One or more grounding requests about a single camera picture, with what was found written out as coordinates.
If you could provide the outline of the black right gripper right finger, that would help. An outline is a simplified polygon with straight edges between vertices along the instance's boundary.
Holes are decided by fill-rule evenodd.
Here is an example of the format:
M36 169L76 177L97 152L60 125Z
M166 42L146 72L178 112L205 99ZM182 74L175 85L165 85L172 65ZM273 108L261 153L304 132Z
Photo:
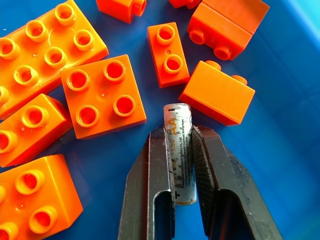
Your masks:
M196 187L204 234L210 240L281 240L257 185L211 128L192 130Z

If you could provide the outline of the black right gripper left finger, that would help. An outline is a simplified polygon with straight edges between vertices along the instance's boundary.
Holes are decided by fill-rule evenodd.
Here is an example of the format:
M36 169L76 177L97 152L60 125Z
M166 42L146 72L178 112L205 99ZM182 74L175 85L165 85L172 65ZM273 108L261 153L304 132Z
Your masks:
M129 171L119 240L171 240L175 236L173 166L164 127L151 131Z

